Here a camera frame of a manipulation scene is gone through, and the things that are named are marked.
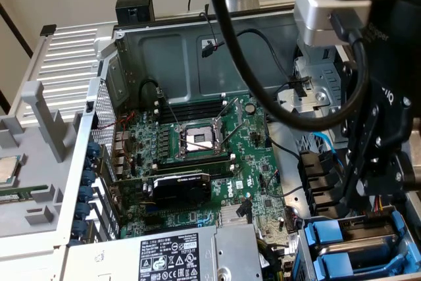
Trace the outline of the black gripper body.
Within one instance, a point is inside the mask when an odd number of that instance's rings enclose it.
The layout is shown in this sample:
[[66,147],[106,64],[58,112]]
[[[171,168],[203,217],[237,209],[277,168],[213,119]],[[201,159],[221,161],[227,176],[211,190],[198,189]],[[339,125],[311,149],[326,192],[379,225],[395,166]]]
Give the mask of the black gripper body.
[[377,0],[366,25],[355,10],[342,9],[340,38],[357,64],[344,122],[349,159],[388,161],[420,116],[420,0]]

